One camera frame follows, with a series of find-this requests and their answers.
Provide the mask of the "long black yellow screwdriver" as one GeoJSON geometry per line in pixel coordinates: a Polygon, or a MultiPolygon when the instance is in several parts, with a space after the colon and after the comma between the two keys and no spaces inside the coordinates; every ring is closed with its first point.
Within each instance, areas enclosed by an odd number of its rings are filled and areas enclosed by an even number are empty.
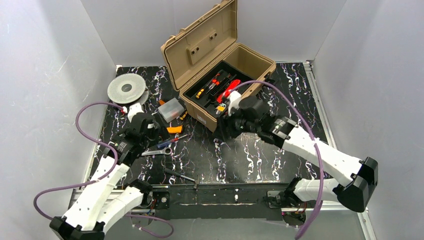
{"type": "Polygon", "coordinates": [[[203,88],[201,88],[197,93],[196,93],[196,95],[195,95],[195,98],[196,99],[200,99],[200,98],[202,98],[203,97],[203,95],[204,95],[204,93],[206,93],[207,92],[207,90],[208,90],[208,88],[207,87],[203,87],[203,88]]]}

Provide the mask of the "small black hammer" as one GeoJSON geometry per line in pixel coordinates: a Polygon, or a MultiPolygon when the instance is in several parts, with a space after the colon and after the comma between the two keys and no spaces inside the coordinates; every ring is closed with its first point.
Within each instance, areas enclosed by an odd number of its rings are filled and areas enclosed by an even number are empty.
{"type": "Polygon", "coordinates": [[[170,174],[170,175],[176,176],[176,177],[178,177],[178,178],[185,179],[185,180],[188,180],[188,181],[190,181],[190,182],[193,182],[193,183],[194,183],[193,188],[194,188],[196,191],[197,191],[197,190],[198,190],[198,188],[199,188],[199,184],[200,184],[200,177],[199,177],[199,176],[197,176],[197,178],[191,178],[191,177],[185,176],[185,175],[183,175],[183,174],[181,174],[181,173],[178,173],[178,172],[176,172],[176,171],[173,171],[173,170],[171,170],[171,169],[169,169],[169,168],[165,168],[165,169],[164,169],[164,172],[165,172],[165,173],[167,173],[167,174],[170,174]]]}

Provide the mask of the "red needle nose pliers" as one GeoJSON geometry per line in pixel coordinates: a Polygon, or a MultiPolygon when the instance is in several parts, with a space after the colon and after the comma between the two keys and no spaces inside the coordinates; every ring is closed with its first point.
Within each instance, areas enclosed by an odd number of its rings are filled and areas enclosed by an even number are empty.
{"type": "Polygon", "coordinates": [[[210,91],[216,87],[218,85],[218,78],[220,77],[221,74],[224,73],[224,70],[221,69],[218,71],[218,73],[212,78],[211,83],[208,85],[208,90],[206,92],[206,94],[209,94],[210,91]]]}

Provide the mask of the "red black utility knife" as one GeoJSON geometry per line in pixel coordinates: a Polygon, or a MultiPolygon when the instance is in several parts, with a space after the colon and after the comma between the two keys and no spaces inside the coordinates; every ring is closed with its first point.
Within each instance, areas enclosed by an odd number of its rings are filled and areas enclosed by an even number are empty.
{"type": "Polygon", "coordinates": [[[237,87],[241,83],[240,79],[235,79],[230,82],[230,84],[224,89],[224,91],[218,96],[216,101],[221,104],[223,102],[223,98],[227,98],[235,87],[237,87]]]}

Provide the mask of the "yellow hex key set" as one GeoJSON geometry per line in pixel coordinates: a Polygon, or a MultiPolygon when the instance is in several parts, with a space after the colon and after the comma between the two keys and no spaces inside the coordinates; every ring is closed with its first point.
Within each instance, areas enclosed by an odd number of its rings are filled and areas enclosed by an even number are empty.
{"type": "Polygon", "coordinates": [[[222,114],[227,108],[227,105],[225,103],[220,103],[216,108],[215,108],[215,113],[217,115],[222,114]]]}

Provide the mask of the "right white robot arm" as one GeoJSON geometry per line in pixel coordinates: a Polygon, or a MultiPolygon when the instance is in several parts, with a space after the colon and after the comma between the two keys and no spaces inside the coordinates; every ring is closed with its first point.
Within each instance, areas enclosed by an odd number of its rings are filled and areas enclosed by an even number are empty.
{"type": "Polygon", "coordinates": [[[292,119],[270,114],[269,106],[255,96],[242,98],[236,91],[223,98],[225,111],[217,119],[217,131],[224,140],[242,133],[256,134],[262,141],[293,153],[322,167],[330,179],[294,178],[277,200],[282,205],[307,201],[339,202],[362,213],[378,185],[378,162],[343,153],[310,134],[292,119]]]}

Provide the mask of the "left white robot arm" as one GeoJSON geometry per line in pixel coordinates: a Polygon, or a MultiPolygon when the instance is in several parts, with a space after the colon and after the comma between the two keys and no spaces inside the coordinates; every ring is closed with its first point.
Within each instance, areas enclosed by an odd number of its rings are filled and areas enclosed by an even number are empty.
{"type": "Polygon", "coordinates": [[[146,181],[134,180],[111,202],[107,202],[108,197],[134,161],[168,136],[151,114],[140,112],[132,116],[126,129],[109,143],[117,152],[118,160],[115,161],[111,150],[105,151],[92,176],[95,183],[85,187],[63,216],[51,220],[51,230],[60,240],[103,240],[107,231],[140,206],[153,188],[146,181]]]}

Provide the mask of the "tan plastic tool box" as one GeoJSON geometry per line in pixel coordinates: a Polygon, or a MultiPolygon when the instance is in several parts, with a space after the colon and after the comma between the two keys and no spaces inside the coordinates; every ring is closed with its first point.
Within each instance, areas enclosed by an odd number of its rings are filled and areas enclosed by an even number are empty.
{"type": "Polygon", "coordinates": [[[206,83],[216,74],[219,81],[227,76],[242,82],[264,81],[276,69],[274,60],[237,42],[237,15],[238,2],[223,0],[160,48],[173,89],[188,114],[211,132],[217,128],[218,95],[206,91],[196,98],[206,83]]]}

